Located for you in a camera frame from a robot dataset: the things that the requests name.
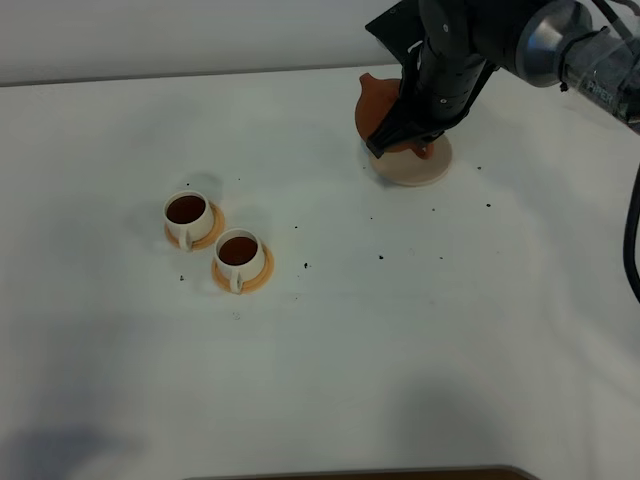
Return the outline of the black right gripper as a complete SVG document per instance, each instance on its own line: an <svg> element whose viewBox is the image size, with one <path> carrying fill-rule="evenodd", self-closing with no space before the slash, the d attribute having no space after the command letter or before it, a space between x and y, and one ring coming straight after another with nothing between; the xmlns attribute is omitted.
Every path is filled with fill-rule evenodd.
<svg viewBox="0 0 640 480"><path fill-rule="evenodd" d="M459 124L497 66L472 41L469 1L401 1L365 29L402 66L398 97L365 143L377 158L424 148Z"/></svg>

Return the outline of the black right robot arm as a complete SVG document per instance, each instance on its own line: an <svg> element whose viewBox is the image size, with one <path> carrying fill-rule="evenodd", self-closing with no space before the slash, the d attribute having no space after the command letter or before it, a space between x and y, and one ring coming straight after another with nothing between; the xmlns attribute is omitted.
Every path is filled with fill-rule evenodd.
<svg viewBox="0 0 640 480"><path fill-rule="evenodd" d="M493 72L573 89L639 129L639 38L603 1L597 30L577 1L401 1L367 25L402 66L399 94L366 138L375 157L435 141L468 114Z"/></svg>

